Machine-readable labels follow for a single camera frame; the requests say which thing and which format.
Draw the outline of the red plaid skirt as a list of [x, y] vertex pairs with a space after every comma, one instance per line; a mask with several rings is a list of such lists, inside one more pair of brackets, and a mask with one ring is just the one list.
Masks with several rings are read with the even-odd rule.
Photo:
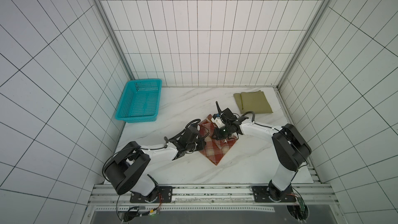
[[215, 134], [215, 129], [217, 125], [214, 124], [211, 119], [212, 115], [208, 115], [203, 121], [199, 123], [200, 135], [205, 136], [206, 134], [208, 134], [208, 136], [204, 139], [204, 149], [200, 150], [200, 153], [204, 155], [210, 162], [217, 166], [222, 158], [226, 155], [226, 153], [237, 142], [238, 136], [232, 134], [229, 138], [224, 140], [214, 139], [213, 136]]

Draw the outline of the olive green skirt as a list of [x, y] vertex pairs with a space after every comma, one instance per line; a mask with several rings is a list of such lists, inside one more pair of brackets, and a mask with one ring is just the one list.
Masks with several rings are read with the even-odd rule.
[[272, 114], [273, 110], [263, 91], [234, 93], [241, 114], [254, 112], [255, 114]]

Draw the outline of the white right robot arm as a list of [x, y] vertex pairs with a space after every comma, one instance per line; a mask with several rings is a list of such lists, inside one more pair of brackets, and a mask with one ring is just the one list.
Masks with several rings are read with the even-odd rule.
[[226, 140], [232, 134], [248, 135], [270, 141], [275, 148], [279, 166], [268, 184], [268, 192], [281, 196], [287, 192], [301, 166], [307, 165], [307, 159], [312, 150], [300, 132], [293, 124], [271, 126], [256, 121], [253, 111], [243, 113], [237, 117], [229, 108], [222, 110], [216, 102], [217, 113], [212, 122], [216, 128], [212, 135], [215, 140]]

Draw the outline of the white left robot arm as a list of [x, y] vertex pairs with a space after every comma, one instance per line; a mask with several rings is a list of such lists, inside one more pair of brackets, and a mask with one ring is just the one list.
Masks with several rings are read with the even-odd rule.
[[141, 146], [136, 141], [131, 141], [105, 162], [103, 176], [118, 195], [130, 191], [144, 197], [156, 197], [158, 183], [149, 175], [152, 166], [203, 150], [209, 134], [207, 128], [192, 123], [174, 137], [165, 137], [165, 143], [161, 145]]

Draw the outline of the teal plastic basket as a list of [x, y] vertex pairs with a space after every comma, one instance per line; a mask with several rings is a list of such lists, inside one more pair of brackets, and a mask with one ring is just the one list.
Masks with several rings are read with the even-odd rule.
[[140, 79], [126, 83], [115, 119], [126, 123], [153, 122], [159, 113], [162, 80]]

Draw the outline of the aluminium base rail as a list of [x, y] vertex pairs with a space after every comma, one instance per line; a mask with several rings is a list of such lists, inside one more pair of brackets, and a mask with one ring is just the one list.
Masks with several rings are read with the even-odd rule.
[[141, 212], [159, 207], [162, 211], [273, 211], [274, 206], [298, 205], [302, 199], [307, 206], [332, 205], [337, 197], [328, 184], [296, 184], [281, 201], [273, 202], [265, 194], [265, 185], [215, 184], [174, 185], [166, 187], [161, 199], [146, 202], [131, 192], [117, 195], [111, 185], [96, 185], [89, 206], [96, 210], [124, 212], [131, 207]]

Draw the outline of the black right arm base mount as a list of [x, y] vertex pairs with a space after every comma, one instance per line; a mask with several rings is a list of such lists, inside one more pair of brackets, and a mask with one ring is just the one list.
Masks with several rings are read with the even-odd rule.
[[254, 201], [257, 203], [295, 203], [296, 196], [291, 184], [285, 190], [279, 190], [272, 182], [267, 186], [251, 187]]

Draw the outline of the aluminium corner post right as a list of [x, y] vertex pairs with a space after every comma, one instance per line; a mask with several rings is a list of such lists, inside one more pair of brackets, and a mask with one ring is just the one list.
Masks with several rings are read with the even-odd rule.
[[276, 90], [280, 90], [284, 82], [286, 81], [289, 73], [292, 71], [294, 65], [296, 64], [298, 58], [300, 57], [301, 53], [303, 52], [306, 44], [309, 42], [309, 39], [312, 37], [313, 32], [315, 31], [319, 21], [321, 20], [322, 16], [324, 15], [326, 8], [329, 6], [331, 0], [322, 0], [320, 6], [318, 7], [317, 11], [314, 14], [307, 30], [305, 31], [303, 37], [300, 39], [299, 45], [295, 50], [292, 59], [290, 60], [286, 70], [284, 71], [278, 85], [275, 85], [274, 88]]

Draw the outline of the aluminium corner post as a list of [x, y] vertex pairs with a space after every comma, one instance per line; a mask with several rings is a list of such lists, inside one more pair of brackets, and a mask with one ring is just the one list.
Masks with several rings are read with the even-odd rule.
[[318, 7], [317, 11], [314, 14], [307, 30], [305, 31], [303, 37], [300, 39], [299, 45], [295, 50], [292, 59], [290, 60], [286, 70], [284, 71], [278, 85], [275, 85], [274, 88], [276, 90], [280, 90], [284, 82], [286, 81], [289, 73], [292, 71], [294, 65], [296, 64], [298, 58], [300, 57], [301, 53], [303, 52], [306, 44], [309, 42], [309, 39], [312, 37], [313, 32], [315, 31], [319, 21], [321, 20], [322, 16], [324, 15], [326, 8], [329, 6], [331, 0], [322, 0], [320, 6]]
[[100, 18], [102, 19], [102, 21], [103, 21], [103, 23], [105, 25], [106, 31], [109, 34], [109, 38], [110, 38], [112, 44], [116, 48], [118, 57], [121, 59], [121, 62], [123, 64], [123, 68], [125, 68], [125, 70], [126, 70], [126, 72], [128, 74], [128, 78], [130, 80], [135, 80], [133, 72], [132, 72], [131, 68], [129, 67], [127, 59], [126, 59], [126, 57], [125, 57], [125, 55], [124, 55], [124, 53], [123, 53], [123, 51], [121, 49], [120, 43], [117, 40], [115, 32], [114, 32], [114, 30], [112, 28], [112, 25], [111, 25], [110, 21], [109, 21], [109, 18], [108, 18], [107, 14], [105, 12], [105, 9], [104, 9], [104, 7], [103, 7], [103, 5], [101, 3], [101, 0], [94, 0], [94, 4], [95, 4], [95, 6], [96, 6], [96, 8], [98, 10], [98, 14], [99, 14]]

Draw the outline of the aluminium corner post left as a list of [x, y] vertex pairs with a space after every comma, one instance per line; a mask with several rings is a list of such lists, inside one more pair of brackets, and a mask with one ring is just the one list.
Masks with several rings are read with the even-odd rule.
[[135, 80], [133, 72], [132, 72], [131, 68], [129, 67], [127, 59], [126, 59], [126, 57], [125, 57], [125, 55], [124, 55], [124, 53], [123, 53], [123, 51], [121, 49], [120, 43], [117, 40], [115, 32], [114, 32], [114, 30], [112, 28], [112, 25], [111, 25], [110, 21], [109, 21], [109, 18], [108, 18], [107, 14], [105, 12], [105, 9], [104, 9], [104, 7], [103, 7], [103, 5], [101, 3], [101, 0], [94, 0], [94, 4], [95, 4], [95, 6], [96, 6], [96, 8], [98, 10], [98, 14], [99, 14], [100, 18], [102, 19], [102, 21], [103, 21], [103, 23], [105, 25], [106, 31], [109, 34], [109, 38], [110, 38], [112, 44], [116, 48], [118, 57], [121, 59], [121, 62], [123, 64], [123, 68], [125, 68], [125, 70], [126, 70], [126, 72], [128, 74], [128, 78], [130, 80]]

